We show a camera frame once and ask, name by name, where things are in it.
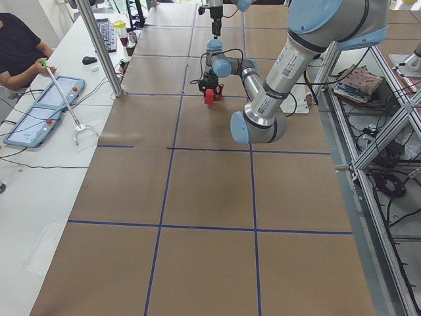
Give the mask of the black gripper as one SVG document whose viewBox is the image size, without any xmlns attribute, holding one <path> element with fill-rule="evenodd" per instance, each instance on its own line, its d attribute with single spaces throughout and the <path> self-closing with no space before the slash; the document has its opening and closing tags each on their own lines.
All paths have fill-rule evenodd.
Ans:
<svg viewBox="0 0 421 316">
<path fill-rule="evenodd" d="M 220 35 L 221 33 L 221 19 L 222 19 L 222 7 L 211 7 L 210 17 L 212 18 L 212 34 L 214 36 Z"/>
<path fill-rule="evenodd" d="M 215 88 L 214 89 L 214 98 L 223 98 L 222 92 L 224 85 L 218 85 L 218 77 L 214 73 L 204 73 L 203 78 L 197 84 L 199 91 L 205 95 L 206 88 Z"/>
</svg>

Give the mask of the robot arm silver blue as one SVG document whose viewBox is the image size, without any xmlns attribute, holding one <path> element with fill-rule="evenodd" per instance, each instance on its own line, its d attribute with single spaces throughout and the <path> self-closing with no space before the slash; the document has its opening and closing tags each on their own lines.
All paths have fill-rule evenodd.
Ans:
<svg viewBox="0 0 421 316">
<path fill-rule="evenodd" d="M 228 18 L 224 14 L 224 5 L 234 5 L 236 11 L 241 11 L 244 13 L 248 10 L 252 5 L 261 5 L 263 4 L 262 1 L 248 1 L 248 0 L 240 0 L 240 1 L 223 1 L 223 0 L 210 0 L 205 1 L 203 5 L 201 5 L 198 9 L 198 13 L 200 15 L 204 14 L 206 10 L 209 11 L 210 19 L 212 20 L 211 29 L 212 35 L 216 39 L 221 36 L 221 29 L 222 29 L 222 19 Z"/>
<path fill-rule="evenodd" d="M 219 78 L 238 75 L 250 102 L 230 119 L 232 138 L 239 144 L 265 144 L 279 140 L 287 120 L 281 104 L 313 58 L 335 42 L 341 51 L 370 47 L 385 39 L 389 1 L 292 1 L 287 40 L 265 80 L 253 61 L 225 55 L 218 39 L 222 2 L 209 1 L 199 14 L 210 10 L 214 37 L 207 42 L 206 68 L 196 80 L 206 104 L 222 96 Z"/>
</svg>

